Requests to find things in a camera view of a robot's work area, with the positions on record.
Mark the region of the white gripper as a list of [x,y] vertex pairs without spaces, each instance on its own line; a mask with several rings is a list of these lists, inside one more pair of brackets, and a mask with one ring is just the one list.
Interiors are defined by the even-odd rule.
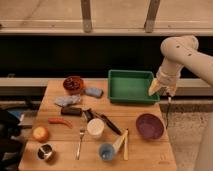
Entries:
[[148,95],[152,96],[161,88],[165,88],[166,92],[174,97],[177,90],[177,82],[180,78],[180,72],[172,72],[170,69],[160,67],[156,79],[154,79],[149,87]]

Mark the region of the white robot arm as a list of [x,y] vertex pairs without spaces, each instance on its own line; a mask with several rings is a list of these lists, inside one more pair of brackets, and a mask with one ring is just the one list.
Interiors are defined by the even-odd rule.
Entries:
[[152,96],[165,87],[174,96],[183,67],[213,86],[213,56],[198,51],[199,42],[195,36],[166,38],[160,46],[163,62],[152,81],[148,95]]

